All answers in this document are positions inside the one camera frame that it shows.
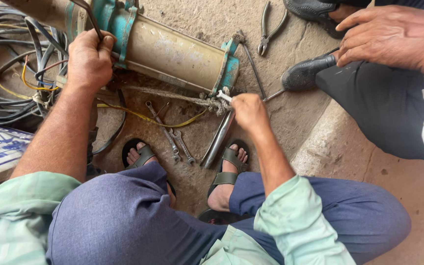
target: dirty floor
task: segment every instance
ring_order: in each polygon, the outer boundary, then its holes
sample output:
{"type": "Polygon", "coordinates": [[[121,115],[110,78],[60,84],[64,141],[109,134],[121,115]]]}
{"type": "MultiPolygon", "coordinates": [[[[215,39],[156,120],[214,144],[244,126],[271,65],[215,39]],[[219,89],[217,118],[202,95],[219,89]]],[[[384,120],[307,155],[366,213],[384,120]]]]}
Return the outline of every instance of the dirty floor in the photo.
{"type": "MultiPolygon", "coordinates": [[[[261,40],[264,0],[150,0],[141,4],[146,16],[215,46],[227,41],[238,29],[243,30],[267,95],[280,90],[280,75],[294,63],[318,56],[339,44],[317,24],[289,15],[283,30],[270,42],[265,56],[260,57],[256,49],[261,40]]],[[[268,29],[278,25],[284,10],[282,1],[271,1],[268,29]]],[[[259,93],[243,48],[239,47],[235,55],[240,59],[236,90],[259,93]]],[[[7,59],[4,49],[0,50],[0,62],[7,59]]],[[[22,68],[15,66],[14,70],[20,73],[22,68]]],[[[7,71],[2,83],[23,91],[25,88],[15,72],[7,71]]],[[[202,111],[194,104],[139,93],[128,89],[128,85],[166,89],[195,97],[197,94],[180,91],[170,84],[131,71],[117,71],[109,88],[121,88],[127,107],[132,111],[150,116],[145,106],[147,100],[152,101],[156,110],[170,102],[160,115],[164,123],[184,122],[202,111]]],[[[284,93],[269,101],[268,111],[278,141],[296,172],[377,184],[392,192],[407,208],[413,226],[409,237],[370,264],[424,264],[424,161],[400,161],[375,148],[362,135],[354,120],[318,89],[284,93]]],[[[102,146],[121,122],[120,111],[100,108],[98,113],[99,132],[94,149],[102,146]]],[[[168,172],[177,191],[177,209],[197,216],[207,208],[206,194],[216,168],[215,164],[213,169],[207,170],[199,167],[199,163],[221,119],[213,113],[206,113],[179,129],[189,152],[197,160],[195,166],[186,163],[182,151],[182,161],[174,164],[171,147],[161,130],[132,115],[127,115],[125,126],[113,144],[95,156],[95,163],[105,172],[121,171],[123,144],[131,138],[143,139],[151,144],[160,164],[168,172]]],[[[250,145],[251,171],[259,171],[254,147],[236,124],[232,125],[228,139],[234,137],[242,138],[250,145]]]]}

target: man's right hand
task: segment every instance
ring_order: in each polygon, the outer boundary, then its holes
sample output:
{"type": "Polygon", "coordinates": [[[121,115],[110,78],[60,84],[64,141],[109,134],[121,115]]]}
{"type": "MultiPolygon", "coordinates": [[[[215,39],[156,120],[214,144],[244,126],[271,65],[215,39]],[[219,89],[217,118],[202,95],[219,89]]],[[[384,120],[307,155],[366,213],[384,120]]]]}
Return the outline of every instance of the man's right hand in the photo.
{"type": "Polygon", "coordinates": [[[237,123],[250,137],[272,132],[266,105],[257,94],[244,93],[232,98],[237,123]]]}
{"type": "Polygon", "coordinates": [[[80,91],[92,96],[105,86],[112,76],[111,51],[115,36],[102,31],[104,39],[100,42],[94,29],[83,31],[68,47],[68,84],[66,90],[80,91]]]}
{"type": "Polygon", "coordinates": [[[348,28],[340,44],[339,67],[364,60],[424,74],[424,10],[403,6],[362,9],[336,27],[339,31],[348,28]]]}

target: black trousers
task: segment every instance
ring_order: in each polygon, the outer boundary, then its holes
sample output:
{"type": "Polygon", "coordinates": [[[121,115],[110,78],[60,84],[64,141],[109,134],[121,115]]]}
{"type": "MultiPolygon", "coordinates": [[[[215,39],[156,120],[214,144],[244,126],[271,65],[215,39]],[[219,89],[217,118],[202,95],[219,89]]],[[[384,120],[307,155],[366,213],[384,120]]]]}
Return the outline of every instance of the black trousers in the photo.
{"type": "MultiPolygon", "coordinates": [[[[347,3],[367,6],[369,2],[347,3]]],[[[424,0],[375,0],[376,6],[393,4],[424,9],[424,0]]],[[[424,77],[420,72],[352,62],[319,72],[317,86],[336,100],[367,139],[384,152],[403,159],[424,159],[424,77]]]]}

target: pliers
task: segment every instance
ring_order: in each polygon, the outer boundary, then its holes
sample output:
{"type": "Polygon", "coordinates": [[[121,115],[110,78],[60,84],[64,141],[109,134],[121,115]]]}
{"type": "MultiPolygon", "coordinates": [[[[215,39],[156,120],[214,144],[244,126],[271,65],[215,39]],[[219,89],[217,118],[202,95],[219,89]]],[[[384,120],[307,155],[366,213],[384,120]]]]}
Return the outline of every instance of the pliers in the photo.
{"type": "Polygon", "coordinates": [[[289,14],[289,12],[287,12],[287,10],[286,10],[286,12],[284,12],[284,16],[282,17],[282,20],[279,23],[278,27],[276,27],[275,30],[273,30],[268,36],[266,36],[266,14],[268,13],[268,7],[269,7],[270,3],[271,3],[271,1],[266,2],[266,5],[264,6],[264,10],[263,10],[263,17],[261,19],[262,37],[261,37],[261,43],[258,46],[258,54],[261,55],[261,56],[264,55],[264,51],[268,47],[269,40],[274,36],[274,34],[276,34],[276,32],[279,31],[279,29],[284,24],[284,21],[286,21],[287,15],[289,14]]]}

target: spanner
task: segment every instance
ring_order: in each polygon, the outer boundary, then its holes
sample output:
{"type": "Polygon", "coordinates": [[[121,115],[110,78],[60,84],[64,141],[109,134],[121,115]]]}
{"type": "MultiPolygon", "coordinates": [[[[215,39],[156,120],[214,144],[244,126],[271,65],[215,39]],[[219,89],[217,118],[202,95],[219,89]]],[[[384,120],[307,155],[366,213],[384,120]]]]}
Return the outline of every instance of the spanner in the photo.
{"type": "MultiPolygon", "coordinates": [[[[155,109],[153,109],[151,101],[145,102],[145,105],[150,109],[153,116],[156,116],[156,111],[155,111],[155,109]]],[[[156,116],[155,119],[156,119],[157,122],[162,123],[158,116],[156,116]]],[[[170,142],[171,147],[173,147],[174,163],[180,161],[181,160],[181,157],[179,155],[180,151],[179,151],[178,147],[176,146],[176,144],[174,144],[173,138],[171,138],[170,134],[168,133],[168,131],[163,126],[160,126],[160,128],[163,131],[164,135],[168,138],[168,142],[170,142]]]]}
{"type": "Polygon", "coordinates": [[[174,135],[173,129],[170,129],[170,135],[171,137],[173,137],[174,139],[176,139],[176,141],[178,141],[180,143],[180,146],[183,147],[185,156],[187,157],[187,163],[192,166],[192,163],[196,162],[196,160],[189,154],[189,152],[187,151],[186,145],[184,144],[184,142],[182,141],[181,138],[181,131],[176,130],[176,135],[174,135]]]}
{"type": "Polygon", "coordinates": [[[219,93],[216,95],[217,98],[225,99],[228,103],[232,102],[232,98],[227,96],[222,90],[219,90],[219,93]]]}

